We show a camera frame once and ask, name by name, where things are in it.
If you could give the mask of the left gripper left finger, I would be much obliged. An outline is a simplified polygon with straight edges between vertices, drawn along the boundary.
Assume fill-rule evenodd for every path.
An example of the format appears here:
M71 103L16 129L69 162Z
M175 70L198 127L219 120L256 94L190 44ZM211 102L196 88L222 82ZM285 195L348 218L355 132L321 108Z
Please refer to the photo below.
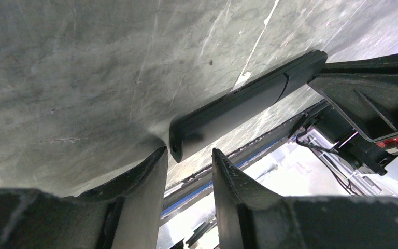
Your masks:
M155 248L166 147L76 197L0 188L0 248Z

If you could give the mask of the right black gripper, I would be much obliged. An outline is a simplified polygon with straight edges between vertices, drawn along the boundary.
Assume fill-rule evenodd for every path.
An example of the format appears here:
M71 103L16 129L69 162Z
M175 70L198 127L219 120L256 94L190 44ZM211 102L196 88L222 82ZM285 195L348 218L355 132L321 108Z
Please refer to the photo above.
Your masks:
M321 73L308 85L337 110L321 111L314 128L351 169L387 174L398 157L398 53L327 63Z

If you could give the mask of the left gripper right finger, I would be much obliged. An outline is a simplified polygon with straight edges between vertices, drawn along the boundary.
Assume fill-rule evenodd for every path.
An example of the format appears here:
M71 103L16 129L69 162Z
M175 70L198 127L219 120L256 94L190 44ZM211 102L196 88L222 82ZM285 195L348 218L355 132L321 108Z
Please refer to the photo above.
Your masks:
M220 248L398 248L398 198L283 197L212 151Z

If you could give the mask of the black remote control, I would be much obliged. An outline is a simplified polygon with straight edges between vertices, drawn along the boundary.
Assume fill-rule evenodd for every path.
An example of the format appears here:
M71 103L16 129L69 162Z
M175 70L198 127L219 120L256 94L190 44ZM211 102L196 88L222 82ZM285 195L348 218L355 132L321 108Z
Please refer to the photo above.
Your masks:
M170 153L177 163L189 158L244 122L307 84L328 54L314 50L239 89L175 119L169 127Z

